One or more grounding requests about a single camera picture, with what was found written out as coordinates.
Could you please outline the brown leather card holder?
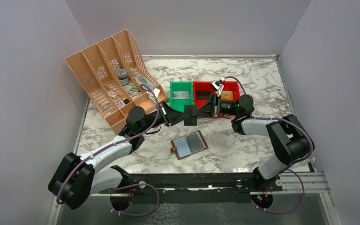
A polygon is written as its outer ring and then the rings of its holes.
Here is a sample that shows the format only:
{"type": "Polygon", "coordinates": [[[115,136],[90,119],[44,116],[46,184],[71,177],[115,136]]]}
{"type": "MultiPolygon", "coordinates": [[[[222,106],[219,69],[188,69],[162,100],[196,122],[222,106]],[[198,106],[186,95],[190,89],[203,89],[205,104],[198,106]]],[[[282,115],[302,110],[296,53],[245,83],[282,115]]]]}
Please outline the brown leather card holder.
{"type": "Polygon", "coordinates": [[[171,145],[170,151],[178,160],[209,148],[200,130],[171,140],[171,145]]]}

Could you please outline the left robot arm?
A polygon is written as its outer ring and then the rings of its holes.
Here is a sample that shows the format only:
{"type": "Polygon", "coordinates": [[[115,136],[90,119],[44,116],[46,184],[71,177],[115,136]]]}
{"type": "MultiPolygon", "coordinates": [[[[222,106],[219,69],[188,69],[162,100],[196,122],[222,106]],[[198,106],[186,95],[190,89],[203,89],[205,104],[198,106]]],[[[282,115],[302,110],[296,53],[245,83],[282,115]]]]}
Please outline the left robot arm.
{"type": "Polygon", "coordinates": [[[167,103],[157,105],[157,110],[146,114],[140,106],[130,109],[125,127],[117,137],[86,156],[68,153],[64,156],[48,184],[56,196],[57,204],[77,209],[89,197],[95,175],[111,162],[137,150],[144,134],[161,124],[169,127],[192,117],[196,107],[187,105],[184,111],[172,109],[167,103]]]}

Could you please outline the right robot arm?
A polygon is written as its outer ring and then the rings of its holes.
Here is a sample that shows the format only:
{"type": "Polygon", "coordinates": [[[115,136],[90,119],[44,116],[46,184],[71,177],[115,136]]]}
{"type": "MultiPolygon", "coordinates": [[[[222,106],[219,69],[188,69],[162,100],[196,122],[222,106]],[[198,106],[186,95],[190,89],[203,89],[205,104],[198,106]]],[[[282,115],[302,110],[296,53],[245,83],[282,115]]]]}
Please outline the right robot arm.
{"type": "Polygon", "coordinates": [[[254,117],[254,101],[250,95],[243,94],[235,102],[223,101],[217,94],[210,94],[207,102],[192,111],[193,117],[215,118],[218,115],[232,115],[232,129],[240,135],[259,135],[270,139],[274,153],[253,171],[252,186],[263,191],[270,180],[301,162],[312,154],[315,145],[300,124],[297,117],[254,117]]]}

